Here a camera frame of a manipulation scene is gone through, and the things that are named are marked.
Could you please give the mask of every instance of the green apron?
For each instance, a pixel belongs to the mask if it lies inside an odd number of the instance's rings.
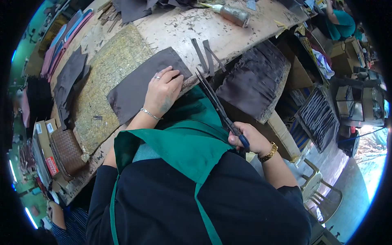
[[[196,183],[194,198],[213,245],[222,244],[210,218],[197,198],[213,167],[226,151],[234,149],[222,128],[220,118],[200,87],[178,99],[156,129],[121,131],[114,140],[118,176],[110,202],[110,226],[114,245],[118,245],[114,201],[118,179],[132,163],[141,140],[165,162]]]

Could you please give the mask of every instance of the blue handle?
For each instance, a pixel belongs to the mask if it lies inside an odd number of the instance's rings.
[[[238,138],[240,139],[242,145],[244,146],[244,151],[249,152],[250,151],[250,149],[249,149],[250,144],[249,144],[248,139],[243,134],[240,134],[240,136]]]

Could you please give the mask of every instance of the red label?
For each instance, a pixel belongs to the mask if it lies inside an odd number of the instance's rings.
[[[51,174],[52,176],[55,175],[55,174],[57,174],[57,173],[59,172],[59,170],[58,170],[58,168],[57,168],[57,165],[56,165],[56,163],[54,162],[54,159],[53,159],[52,156],[51,156],[51,157],[48,157],[48,158],[46,159],[46,166],[48,167],[49,172],[50,172],[50,174]]]

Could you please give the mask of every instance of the scissors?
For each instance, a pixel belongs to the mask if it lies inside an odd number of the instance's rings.
[[[202,75],[202,73],[199,71],[198,68],[196,68],[197,70],[197,77],[200,81],[200,83],[203,85],[202,88],[204,88],[204,92],[206,93],[208,99],[211,101],[212,105],[214,106],[215,110],[218,112],[218,115],[220,116],[220,118],[223,120],[223,122],[227,125],[227,127],[230,129],[230,131],[238,136],[238,138],[240,139],[242,145],[244,146],[244,148],[242,149],[242,151],[244,152],[249,152],[249,141],[248,139],[240,133],[239,129],[234,125],[234,123],[227,117],[225,110],[223,109],[222,104],[220,103],[217,95],[215,94],[214,90],[212,89],[212,87],[210,86],[210,84],[207,82],[207,80],[205,79],[205,77]]]

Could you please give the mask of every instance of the tattoo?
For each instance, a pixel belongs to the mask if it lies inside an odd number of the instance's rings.
[[[170,107],[171,107],[170,98],[169,98],[169,97],[166,97],[166,98],[165,98],[165,102],[164,102],[164,104],[161,106],[161,108],[159,109],[159,111],[160,111],[161,113],[166,113],[166,112],[169,111]]]

